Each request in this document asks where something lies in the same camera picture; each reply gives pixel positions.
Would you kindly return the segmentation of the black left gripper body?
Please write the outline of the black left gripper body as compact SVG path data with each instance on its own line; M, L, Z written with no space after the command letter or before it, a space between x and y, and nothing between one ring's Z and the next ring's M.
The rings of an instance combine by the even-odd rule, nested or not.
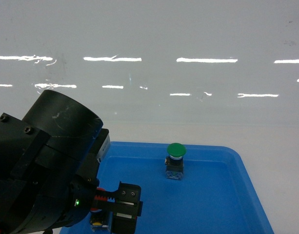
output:
M69 198L67 208L63 215L65 227L71 227L82 221L90 212L94 205L94 197L100 195L101 198L112 199L111 192L101 192L97 190L100 181L97 179L100 162L93 154L88 154L75 176L71 180L69 187Z

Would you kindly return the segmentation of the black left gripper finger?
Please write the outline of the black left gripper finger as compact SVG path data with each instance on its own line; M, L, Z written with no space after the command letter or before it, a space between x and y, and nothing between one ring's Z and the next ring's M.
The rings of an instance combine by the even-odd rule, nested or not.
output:
M111 233L134 234L137 218L141 216L143 202L139 185L119 183L115 191L115 209L112 214Z

